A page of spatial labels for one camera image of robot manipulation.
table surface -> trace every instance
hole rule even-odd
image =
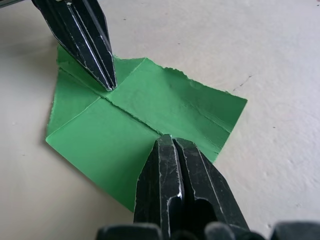
[[[251,229],[320,218],[320,2],[101,0],[113,52],[248,99],[215,163]],[[133,214],[45,142],[57,43],[30,0],[0,9],[0,233],[89,240]]]

green paper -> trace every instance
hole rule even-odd
[[[119,86],[112,92],[62,47],[57,63],[46,141],[131,211],[138,176],[160,135],[193,141],[214,161],[247,102],[147,58],[115,58]]]

beige table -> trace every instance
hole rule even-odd
[[[249,226],[320,219],[320,2],[102,0],[113,51],[248,99],[216,161]],[[56,42],[27,0],[0,9],[0,239],[93,240],[132,213],[44,143]]]

white surface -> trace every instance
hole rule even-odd
[[[215,165],[253,230],[320,219],[320,2],[100,2],[119,57],[149,57],[248,99]],[[3,240],[89,240],[133,217],[44,143],[55,59],[31,1],[0,9]]]

